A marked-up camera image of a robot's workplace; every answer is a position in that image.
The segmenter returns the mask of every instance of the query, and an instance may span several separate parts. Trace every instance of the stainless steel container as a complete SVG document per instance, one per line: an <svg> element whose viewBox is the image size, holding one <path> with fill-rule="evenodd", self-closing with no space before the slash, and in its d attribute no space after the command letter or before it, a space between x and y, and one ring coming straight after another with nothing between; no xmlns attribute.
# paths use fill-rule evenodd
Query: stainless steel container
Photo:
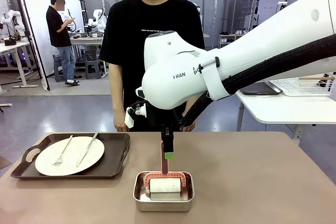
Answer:
<svg viewBox="0 0 336 224"><path fill-rule="evenodd" d="M145 175L149 173L140 172L134 183L133 198L137 209L144 212L187 212L192 207L194 199L194 183L190 173L183 172L186 177L186 187L181 188L181 200L179 201L151 201L148 189L145 187Z"/></svg>

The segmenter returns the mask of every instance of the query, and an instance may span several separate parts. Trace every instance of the metal tray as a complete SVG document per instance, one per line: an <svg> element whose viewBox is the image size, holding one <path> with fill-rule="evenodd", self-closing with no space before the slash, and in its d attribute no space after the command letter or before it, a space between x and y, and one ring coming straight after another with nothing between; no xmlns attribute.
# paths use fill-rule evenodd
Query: metal tray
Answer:
<svg viewBox="0 0 336 224"><path fill-rule="evenodd" d="M147 189L144 184L144 177L147 173L140 172L134 183L133 198L135 199L137 209L143 212L188 212L192 207L194 199L194 183L190 173L183 172L186 178L186 187L182 188L182 193L187 194L188 200L180 201L151 201L146 195Z"/></svg>
<svg viewBox="0 0 336 224"><path fill-rule="evenodd" d="M121 172L122 164L127 156L130 147L130 136L125 133L99 133L99 139L105 147L104 155L90 168L79 173L68 176L46 176L35 168L36 154L31 162L27 161L27 155L34 149L41 152L54 144L70 137L93 136L94 133L51 133L47 135L39 144L29 148L22 157L21 163L13 170L11 176L19 179L102 179L113 178Z"/></svg>

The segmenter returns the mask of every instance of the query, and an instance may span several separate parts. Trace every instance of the person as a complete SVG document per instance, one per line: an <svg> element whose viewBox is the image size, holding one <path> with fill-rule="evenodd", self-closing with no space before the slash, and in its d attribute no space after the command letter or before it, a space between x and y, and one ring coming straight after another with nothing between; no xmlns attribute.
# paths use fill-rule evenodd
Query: person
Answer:
<svg viewBox="0 0 336 224"><path fill-rule="evenodd" d="M75 55L72 52L71 41L66 27L73 22L73 19L62 21L58 11L65 10L65 0L50 0L46 14L51 45L57 47L61 55L62 69L65 84L78 86L79 81L74 80L75 74Z"/></svg>
<svg viewBox="0 0 336 224"><path fill-rule="evenodd" d="M135 90L141 86L146 38L159 31L177 32L189 44L204 49L201 19L196 6L187 0L122 0L109 11L100 58L109 63L109 79L114 110L114 127L129 129L124 123L125 110L141 101ZM184 115L198 97L175 108ZM192 131L195 123L182 128ZM131 131L160 131L139 117Z"/></svg>

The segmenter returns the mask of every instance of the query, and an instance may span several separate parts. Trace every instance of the brown serving tray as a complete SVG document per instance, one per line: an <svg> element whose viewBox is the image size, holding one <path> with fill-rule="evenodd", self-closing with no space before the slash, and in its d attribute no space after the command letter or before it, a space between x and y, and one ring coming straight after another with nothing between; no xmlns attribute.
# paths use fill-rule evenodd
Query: brown serving tray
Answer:
<svg viewBox="0 0 336 224"><path fill-rule="evenodd" d="M46 176L35 168L36 154L31 162L27 161L27 155L34 149L41 152L58 141L75 136L93 136L94 133L51 133L39 144L29 148L22 157L21 163L13 170L11 176L19 179L102 179L113 178L121 171L122 164L130 148L130 136L126 133L99 133L99 139L105 147L103 156L98 162L86 170L68 176Z"/></svg>

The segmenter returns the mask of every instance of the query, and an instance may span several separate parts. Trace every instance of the tray handle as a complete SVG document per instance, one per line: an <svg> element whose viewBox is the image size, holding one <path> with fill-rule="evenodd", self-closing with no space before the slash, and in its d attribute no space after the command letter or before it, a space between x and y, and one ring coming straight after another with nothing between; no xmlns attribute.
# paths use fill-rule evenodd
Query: tray handle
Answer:
<svg viewBox="0 0 336 224"><path fill-rule="evenodd" d="M23 154L23 156L22 156L21 164L23 164L23 163L25 163L25 162L27 162L27 163L32 163L32 162L34 161L34 158L35 158L39 153L37 153L37 154L31 159L31 162L28 162L26 158L27 158L28 154L29 154L32 150L39 149L40 152L41 152L41 148L40 148L40 147L41 147L40 144L38 144L38 145L34 145L34 146L30 147L28 150L26 150L25 154Z"/></svg>
<svg viewBox="0 0 336 224"><path fill-rule="evenodd" d="M130 143L127 144L127 146L125 147L125 149L124 149L124 151L123 151L123 153L122 153L122 157L121 157L121 159L120 159L120 163L121 163L121 165L124 163L124 160L125 160L125 158L126 158L126 156L127 156L127 153L128 153L128 151L129 151L129 149L130 149Z"/></svg>

